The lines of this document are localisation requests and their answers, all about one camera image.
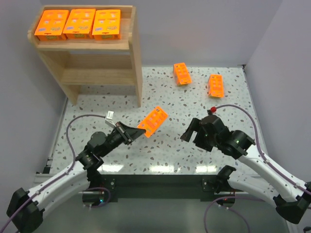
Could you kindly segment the orange sponge box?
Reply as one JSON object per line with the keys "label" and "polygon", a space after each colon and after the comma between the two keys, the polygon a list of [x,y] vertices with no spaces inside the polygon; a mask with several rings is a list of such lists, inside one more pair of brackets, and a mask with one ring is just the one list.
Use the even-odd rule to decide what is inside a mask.
{"label": "orange sponge box", "polygon": [[145,137],[150,138],[163,124],[167,117],[168,114],[160,106],[157,106],[143,119],[138,125],[138,128],[144,129],[146,131],[144,133]]}
{"label": "orange sponge box", "polygon": [[63,33],[68,39],[93,39],[92,29],[96,9],[72,9]]}
{"label": "orange sponge box", "polygon": [[224,97],[223,77],[220,74],[211,74],[207,83],[207,94],[211,98]]}
{"label": "orange sponge box", "polygon": [[121,10],[97,10],[92,36],[95,40],[119,40],[121,38]]}
{"label": "orange sponge box", "polygon": [[178,86],[192,83],[190,73],[185,63],[174,64],[173,76],[175,77],[175,81]]}
{"label": "orange sponge box", "polygon": [[63,41],[69,10],[44,10],[34,35],[40,41]]}

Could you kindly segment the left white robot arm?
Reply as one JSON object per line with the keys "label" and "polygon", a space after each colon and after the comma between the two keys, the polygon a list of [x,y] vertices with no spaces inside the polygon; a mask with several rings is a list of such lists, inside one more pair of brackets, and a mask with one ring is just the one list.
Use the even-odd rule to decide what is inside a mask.
{"label": "left white robot arm", "polygon": [[9,221],[20,233],[32,233],[53,207],[74,194],[87,190],[91,182],[100,182],[98,168],[102,158],[121,144],[129,145],[146,132],[117,122],[110,134],[95,132],[84,150],[61,172],[29,190],[17,189],[6,211]]}

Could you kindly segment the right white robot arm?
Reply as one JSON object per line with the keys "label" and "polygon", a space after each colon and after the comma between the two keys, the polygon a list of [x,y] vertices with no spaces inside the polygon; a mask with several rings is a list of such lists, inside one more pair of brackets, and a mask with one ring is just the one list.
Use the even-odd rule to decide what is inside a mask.
{"label": "right white robot arm", "polygon": [[215,115],[193,118],[181,140],[189,142],[193,132],[196,132],[195,146],[208,152],[217,148],[261,177],[257,180],[226,165],[216,176],[213,185],[216,192],[230,188],[247,192],[271,204],[288,222],[300,222],[311,204],[310,183],[291,175],[269,156],[260,155],[254,139],[240,130],[230,131]]}

